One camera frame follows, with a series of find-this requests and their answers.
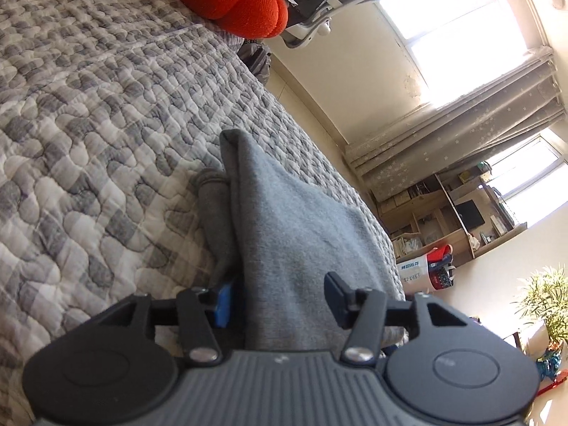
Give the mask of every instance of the potted plant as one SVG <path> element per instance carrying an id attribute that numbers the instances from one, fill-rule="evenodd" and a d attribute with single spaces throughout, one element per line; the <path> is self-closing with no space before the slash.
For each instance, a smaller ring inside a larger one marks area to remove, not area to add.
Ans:
<path id="1" fill-rule="evenodd" d="M 519 312 L 529 323 L 544 321 L 549 349 L 557 351 L 568 340 L 568 277 L 564 267 L 545 267 L 522 281 L 524 286 L 516 303 Z"/>

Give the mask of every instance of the bright window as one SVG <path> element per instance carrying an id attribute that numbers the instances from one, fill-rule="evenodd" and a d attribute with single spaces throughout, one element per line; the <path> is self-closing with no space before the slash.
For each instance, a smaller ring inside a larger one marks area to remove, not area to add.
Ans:
<path id="1" fill-rule="evenodd" d="M 519 25 L 506 0 L 381 0 L 435 105 L 453 101 L 522 62 Z"/>
<path id="2" fill-rule="evenodd" d="M 568 202 L 568 165 L 542 137 L 489 159 L 489 183 L 520 222 L 532 225 Z"/>

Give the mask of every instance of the gray blanket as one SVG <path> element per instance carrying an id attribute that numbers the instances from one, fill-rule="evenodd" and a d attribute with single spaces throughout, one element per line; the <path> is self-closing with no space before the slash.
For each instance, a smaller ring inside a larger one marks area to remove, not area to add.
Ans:
<path id="1" fill-rule="evenodd" d="M 240 42 L 178 0 L 0 0 L 0 424 L 31 421 L 41 347 L 131 293 L 208 283 L 191 181 L 221 167 L 223 129 L 360 210 L 402 296 L 387 236 Z"/>
<path id="2" fill-rule="evenodd" d="M 206 170 L 197 182 L 217 259 L 211 285 L 242 261 L 248 348 L 338 353 L 348 332 L 326 305 L 327 272 L 338 272 L 353 288 L 398 294 L 362 212 L 291 176 L 248 133 L 223 131 L 220 146 L 226 173 Z M 383 343 L 401 335 L 387 328 Z"/>

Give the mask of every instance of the wall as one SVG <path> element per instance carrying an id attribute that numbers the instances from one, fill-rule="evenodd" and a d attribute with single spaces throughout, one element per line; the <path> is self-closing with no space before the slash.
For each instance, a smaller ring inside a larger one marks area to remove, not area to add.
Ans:
<path id="1" fill-rule="evenodd" d="M 568 118 L 555 123 L 550 127 L 550 130 L 560 138 L 559 144 L 554 143 L 556 148 L 563 154 L 568 154 Z"/>
<path id="2" fill-rule="evenodd" d="M 511 304 L 519 293 L 519 278 L 544 266 L 568 266 L 568 203 L 522 234 L 483 256 L 458 267 L 455 285 L 439 297 L 463 313 L 481 318 L 497 334 L 518 329 Z"/>
<path id="3" fill-rule="evenodd" d="M 532 0 L 542 22 L 549 45 L 555 50 L 557 80 L 568 104 L 568 11 L 555 9 L 547 0 Z"/>
<path id="4" fill-rule="evenodd" d="M 317 148 L 328 158 L 335 169 L 343 176 L 343 178 L 354 187 L 363 201 L 377 216 L 377 207 L 371 199 L 368 192 L 363 188 L 361 182 L 355 174 L 347 166 L 343 160 L 342 151 L 337 144 L 323 128 L 314 114 L 306 107 L 300 98 L 292 91 L 289 85 L 282 79 L 279 73 L 272 69 L 271 76 L 266 85 L 266 89 L 270 91 L 276 99 L 284 106 L 286 111 L 292 115 L 292 118 L 298 125 L 310 136 Z"/>
<path id="5" fill-rule="evenodd" d="M 348 8 L 331 34 L 291 50 L 268 40 L 278 59 L 326 113 L 347 142 L 391 123 L 421 104 L 422 77 L 374 4 Z"/>

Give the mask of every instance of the wooden shelf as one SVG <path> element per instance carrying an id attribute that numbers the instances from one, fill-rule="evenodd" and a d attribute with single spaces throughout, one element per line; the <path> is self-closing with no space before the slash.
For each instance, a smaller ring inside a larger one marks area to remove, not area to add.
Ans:
<path id="1" fill-rule="evenodd" d="M 459 186 L 457 189 L 448 192 L 448 195 L 454 203 L 458 203 L 459 199 L 467 196 L 468 193 L 473 192 L 481 185 L 483 185 L 481 176 L 476 176 L 471 181 L 468 181 L 464 185 Z"/>
<path id="2" fill-rule="evenodd" d="M 414 258 L 418 258 L 426 253 L 429 253 L 433 248 L 440 247 L 443 245 L 452 245 L 454 248 L 454 255 L 463 253 L 467 251 L 466 249 L 469 248 L 469 240 L 468 236 L 462 229 L 455 230 L 454 232 L 442 237 L 441 239 L 432 242 L 426 246 L 423 246 L 419 250 L 411 251 L 410 253 L 406 254 L 405 256 L 401 256 L 397 258 L 397 264 L 413 260 Z"/>
<path id="3" fill-rule="evenodd" d="M 493 248 L 497 248 L 499 245 L 502 245 L 507 240 L 510 240 L 513 237 L 516 237 L 521 232 L 524 232 L 526 230 L 526 227 L 527 227 L 526 223 L 519 224 L 513 230 L 510 230 L 509 232 L 507 232 L 505 235 L 498 237 L 497 239 L 493 240 L 493 242 L 491 242 L 489 244 L 483 245 L 477 251 L 474 251 L 475 258 L 479 258 L 482 254 L 485 254 L 488 251 L 491 251 Z"/>
<path id="4" fill-rule="evenodd" d="M 381 221 L 384 223 L 388 231 L 394 232 L 411 223 L 413 213 L 416 218 L 421 218 L 434 209 L 438 208 L 446 200 L 443 190 L 438 190 L 432 193 L 425 193 L 414 197 L 409 202 L 402 204 L 390 211 L 387 211 L 381 216 Z"/>
<path id="5" fill-rule="evenodd" d="M 438 180 L 440 186 L 442 186 L 442 191 L 444 191 L 444 195 L 446 196 L 446 198 L 448 199 L 448 202 L 450 203 L 450 206 L 452 207 L 452 210 L 456 216 L 456 218 L 458 219 L 459 225 L 462 228 L 462 230 L 465 233 L 465 239 L 466 242 L 468 243 L 468 247 L 464 248 L 463 251 L 468 251 L 470 254 L 470 259 L 475 258 L 475 255 L 473 253 L 473 248 L 471 247 L 471 243 L 469 242 L 469 232 L 468 230 L 465 228 L 464 222 L 461 219 L 461 216 L 459 216 L 458 210 L 455 208 L 455 203 L 452 200 L 452 198 L 450 197 L 450 195 L 448 194 L 447 190 L 445 190 L 444 185 L 442 184 L 441 180 L 439 180 L 439 176 L 436 175 L 436 179 Z"/>
<path id="6" fill-rule="evenodd" d="M 514 229 L 515 226 L 513 226 L 510 222 L 509 222 L 509 218 L 505 213 L 505 209 L 503 208 L 503 206 L 501 205 L 501 201 L 499 200 L 499 197 L 497 197 L 497 194 L 495 193 L 495 191 L 493 190 L 492 187 L 489 187 L 485 182 L 482 183 L 484 186 L 484 190 L 485 193 L 487 194 L 487 196 L 491 199 L 491 201 L 495 204 L 495 208 L 497 209 L 497 212 L 499 213 L 499 217 L 501 218 L 502 222 L 508 226 L 509 229 Z"/>

